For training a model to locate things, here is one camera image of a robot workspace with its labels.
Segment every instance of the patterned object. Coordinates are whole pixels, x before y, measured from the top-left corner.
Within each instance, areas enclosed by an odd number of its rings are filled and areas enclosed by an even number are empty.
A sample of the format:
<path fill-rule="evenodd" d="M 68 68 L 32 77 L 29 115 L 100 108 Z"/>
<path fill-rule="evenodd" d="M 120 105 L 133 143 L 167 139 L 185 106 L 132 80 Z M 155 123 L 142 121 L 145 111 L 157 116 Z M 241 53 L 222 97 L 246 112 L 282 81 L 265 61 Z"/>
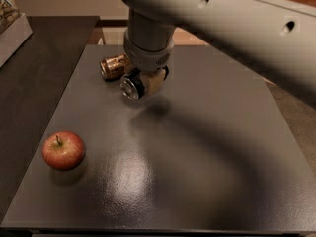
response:
<path fill-rule="evenodd" d="M 0 0 L 0 34 L 19 18 L 19 16 L 20 12 L 15 0 Z"/>

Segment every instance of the screw hole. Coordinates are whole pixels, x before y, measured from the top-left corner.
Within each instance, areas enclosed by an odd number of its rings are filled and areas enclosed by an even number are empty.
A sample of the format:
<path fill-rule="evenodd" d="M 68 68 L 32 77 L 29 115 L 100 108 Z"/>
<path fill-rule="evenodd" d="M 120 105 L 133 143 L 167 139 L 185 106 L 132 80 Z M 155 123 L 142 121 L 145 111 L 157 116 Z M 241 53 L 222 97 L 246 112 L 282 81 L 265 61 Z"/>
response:
<path fill-rule="evenodd" d="M 206 5 L 208 4 L 209 0 L 200 0 L 199 4 L 198 4 L 198 7 L 200 9 L 203 9 L 206 7 Z"/>
<path fill-rule="evenodd" d="M 286 35 L 290 34 L 293 31 L 294 28 L 295 28 L 295 22 L 294 21 L 290 21 L 283 27 L 283 29 L 281 31 L 281 34 L 283 36 L 286 36 Z"/>

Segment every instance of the white box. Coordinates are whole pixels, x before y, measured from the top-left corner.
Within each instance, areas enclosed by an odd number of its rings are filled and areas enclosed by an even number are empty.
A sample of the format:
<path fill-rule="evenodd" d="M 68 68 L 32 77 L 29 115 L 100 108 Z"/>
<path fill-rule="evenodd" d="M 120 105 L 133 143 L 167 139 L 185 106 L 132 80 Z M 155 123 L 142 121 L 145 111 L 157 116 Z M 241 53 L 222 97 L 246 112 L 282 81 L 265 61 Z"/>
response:
<path fill-rule="evenodd" d="M 0 34 L 0 67 L 30 36 L 32 29 L 25 14 L 21 14 L 8 29 Z"/>

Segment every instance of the apple stem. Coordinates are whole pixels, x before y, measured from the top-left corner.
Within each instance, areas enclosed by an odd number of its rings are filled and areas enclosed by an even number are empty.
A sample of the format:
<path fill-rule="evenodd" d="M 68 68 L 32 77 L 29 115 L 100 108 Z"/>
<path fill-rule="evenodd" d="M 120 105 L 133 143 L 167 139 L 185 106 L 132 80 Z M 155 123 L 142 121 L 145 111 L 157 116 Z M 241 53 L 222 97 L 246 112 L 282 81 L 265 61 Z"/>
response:
<path fill-rule="evenodd" d="M 58 145 L 60 146 L 60 145 L 61 145 L 61 143 L 60 143 L 60 141 L 59 141 L 59 137 L 58 137 L 58 135 L 56 135 L 56 139 L 57 139 Z"/>

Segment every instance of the apple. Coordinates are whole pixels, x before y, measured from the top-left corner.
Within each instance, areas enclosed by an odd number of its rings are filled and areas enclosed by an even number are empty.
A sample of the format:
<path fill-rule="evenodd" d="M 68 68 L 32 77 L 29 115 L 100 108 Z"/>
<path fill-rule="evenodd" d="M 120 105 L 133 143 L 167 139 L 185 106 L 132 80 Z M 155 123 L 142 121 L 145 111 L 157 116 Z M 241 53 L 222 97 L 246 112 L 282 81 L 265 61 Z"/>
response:
<path fill-rule="evenodd" d="M 70 170 L 83 159 L 82 139 L 71 131 L 60 131 L 49 137 L 42 147 L 42 157 L 52 168 Z"/>

